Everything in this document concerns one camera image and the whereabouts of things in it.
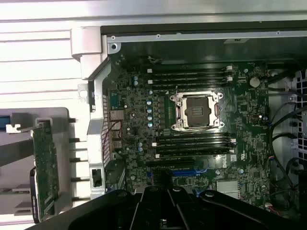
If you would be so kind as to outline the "silver chipset heatsink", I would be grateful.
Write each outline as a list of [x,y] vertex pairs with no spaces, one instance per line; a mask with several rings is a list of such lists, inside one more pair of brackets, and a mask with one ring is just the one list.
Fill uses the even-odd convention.
[[238,191],[237,181],[217,181],[216,189],[220,193],[231,193]]

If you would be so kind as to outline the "blue expansion slot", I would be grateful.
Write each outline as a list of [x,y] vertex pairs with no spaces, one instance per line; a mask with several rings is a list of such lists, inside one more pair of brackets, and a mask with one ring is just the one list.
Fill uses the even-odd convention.
[[194,176],[199,176],[203,172],[192,169],[192,170],[172,170],[171,173],[174,177],[180,177],[180,176],[194,177]]

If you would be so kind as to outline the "installed RAM stick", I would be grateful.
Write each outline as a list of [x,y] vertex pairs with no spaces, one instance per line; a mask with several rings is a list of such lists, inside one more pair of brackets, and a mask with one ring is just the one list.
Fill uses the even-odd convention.
[[192,156],[162,156],[156,154],[155,159],[158,160],[194,160]]

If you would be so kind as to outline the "black expansion slot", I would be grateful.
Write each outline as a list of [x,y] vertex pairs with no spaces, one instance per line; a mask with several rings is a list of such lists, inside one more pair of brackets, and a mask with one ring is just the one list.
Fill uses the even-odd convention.
[[146,166],[157,167],[157,166],[174,166],[174,165],[193,165],[194,160],[167,160],[167,161],[148,161]]

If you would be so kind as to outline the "grey plastic parts rack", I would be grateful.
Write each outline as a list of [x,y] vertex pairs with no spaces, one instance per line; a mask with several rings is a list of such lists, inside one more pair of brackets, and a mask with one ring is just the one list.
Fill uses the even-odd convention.
[[[66,108],[0,109],[9,115],[11,125],[33,127],[38,119],[52,122],[53,142],[57,151],[59,198],[55,202],[58,215],[72,207],[69,163],[69,113]],[[34,147],[30,132],[0,132],[0,226],[34,223],[30,194],[30,171],[34,168]]]

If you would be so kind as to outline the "grey open PC case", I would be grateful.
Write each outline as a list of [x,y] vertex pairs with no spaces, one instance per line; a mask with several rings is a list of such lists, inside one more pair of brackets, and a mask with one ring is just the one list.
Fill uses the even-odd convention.
[[[265,28],[231,31],[175,29],[128,31],[121,28],[101,30],[102,63],[88,78],[90,109],[87,130],[88,163],[91,176],[91,199],[114,190],[126,190],[126,170],[114,156],[108,131],[110,126],[108,93],[115,87],[125,65],[206,65],[257,62],[266,66],[269,98],[269,145],[267,166],[270,169],[271,204],[267,210],[291,220],[307,218],[307,152],[298,148],[297,136],[290,124],[292,116],[307,110],[293,111],[288,97],[291,81],[298,71],[307,69],[307,28]],[[162,230],[170,207],[167,188],[163,193]]]

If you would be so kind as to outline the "metal CPU socket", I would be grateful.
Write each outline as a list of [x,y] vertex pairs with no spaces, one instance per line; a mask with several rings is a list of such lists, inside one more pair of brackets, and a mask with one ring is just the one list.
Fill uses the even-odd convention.
[[174,102],[175,121],[170,125],[177,132],[197,132],[220,129],[224,123],[220,116],[221,92],[177,92],[169,97]]

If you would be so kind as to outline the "green motherboard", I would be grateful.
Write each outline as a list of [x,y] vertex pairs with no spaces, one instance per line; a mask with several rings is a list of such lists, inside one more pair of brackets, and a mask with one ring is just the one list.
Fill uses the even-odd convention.
[[[206,65],[125,65],[115,87],[108,93],[110,126],[104,146],[126,170],[126,187],[133,191],[151,185],[156,170],[202,171],[199,176],[174,177],[175,186],[195,195],[215,190],[217,181],[237,181],[238,191],[224,193],[264,208],[271,204],[269,145],[269,98],[267,82],[253,88],[252,77],[263,77],[262,63],[238,62]],[[220,129],[177,132],[174,102],[177,92],[221,92]],[[193,165],[148,167],[162,156],[192,156]]]

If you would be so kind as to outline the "hard disk with blue rails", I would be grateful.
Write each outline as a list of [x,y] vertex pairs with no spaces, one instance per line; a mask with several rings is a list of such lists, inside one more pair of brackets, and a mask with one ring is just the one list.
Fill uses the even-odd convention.
[[6,125],[11,123],[9,115],[0,115],[0,132],[6,132]]

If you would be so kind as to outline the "perforated metal disk bay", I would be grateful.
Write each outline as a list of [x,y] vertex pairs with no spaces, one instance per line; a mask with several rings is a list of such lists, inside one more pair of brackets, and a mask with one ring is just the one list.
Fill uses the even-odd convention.
[[[288,97],[293,111],[307,107],[307,69],[298,71],[291,81],[291,94]],[[298,148],[307,152],[307,110],[292,116],[290,124],[297,136]]]

